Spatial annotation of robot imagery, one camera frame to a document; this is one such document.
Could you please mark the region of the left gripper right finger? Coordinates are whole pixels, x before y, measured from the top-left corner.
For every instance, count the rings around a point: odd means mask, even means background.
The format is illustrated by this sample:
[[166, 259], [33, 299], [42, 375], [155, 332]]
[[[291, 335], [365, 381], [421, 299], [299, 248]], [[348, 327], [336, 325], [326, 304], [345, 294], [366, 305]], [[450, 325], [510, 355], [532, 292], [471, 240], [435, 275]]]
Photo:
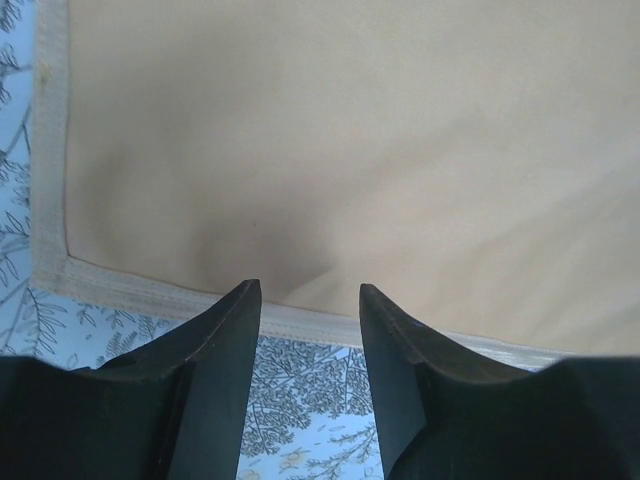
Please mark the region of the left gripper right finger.
[[635, 479], [639, 361], [529, 372], [414, 319], [376, 286], [359, 318], [388, 479]]

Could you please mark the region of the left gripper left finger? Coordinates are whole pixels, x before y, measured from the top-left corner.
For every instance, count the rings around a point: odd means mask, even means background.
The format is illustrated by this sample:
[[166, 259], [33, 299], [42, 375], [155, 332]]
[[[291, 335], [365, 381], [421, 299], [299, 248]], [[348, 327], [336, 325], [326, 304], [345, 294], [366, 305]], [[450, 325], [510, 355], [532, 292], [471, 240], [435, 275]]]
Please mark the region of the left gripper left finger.
[[1, 361], [5, 479], [232, 479], [262, 295], [246, 280], [211, 308], [97, 369]]

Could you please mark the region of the orange satin napkin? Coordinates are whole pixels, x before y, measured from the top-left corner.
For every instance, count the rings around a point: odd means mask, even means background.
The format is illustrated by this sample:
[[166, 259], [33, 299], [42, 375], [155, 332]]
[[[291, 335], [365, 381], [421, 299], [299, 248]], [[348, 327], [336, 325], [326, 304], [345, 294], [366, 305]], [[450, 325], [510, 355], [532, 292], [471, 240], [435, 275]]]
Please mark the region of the orange satin napkin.
[[41, 1], [33, 282], [357, 346], [639, 351], [635, 1]]

